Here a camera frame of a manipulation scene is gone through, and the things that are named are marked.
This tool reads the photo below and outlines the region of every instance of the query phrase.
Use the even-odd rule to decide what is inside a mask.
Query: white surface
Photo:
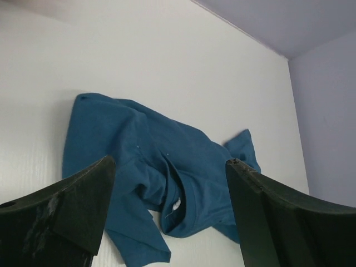
[[[222,142],[252,132],[263,173],[307,192],[287,61],[188,0],[0,3],[0,202],[58,181],[80,92],[132,98]],[[170,266],[243,266],[214,229],[165,237]],[[107,236],[94,267],[121,262]]]

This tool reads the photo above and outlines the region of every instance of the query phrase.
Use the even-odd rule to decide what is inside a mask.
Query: cloth fold
[[[81,94],[68,128],[63,177],[106,155],[116,161],[116,180],[105,229],[128,267],[170,261],[148,210],[161,212],[166,235],[185,238],[213,226],[239,241],[225,163],[237,157],[260,172],[249,130],[223,147],[135,101]]]

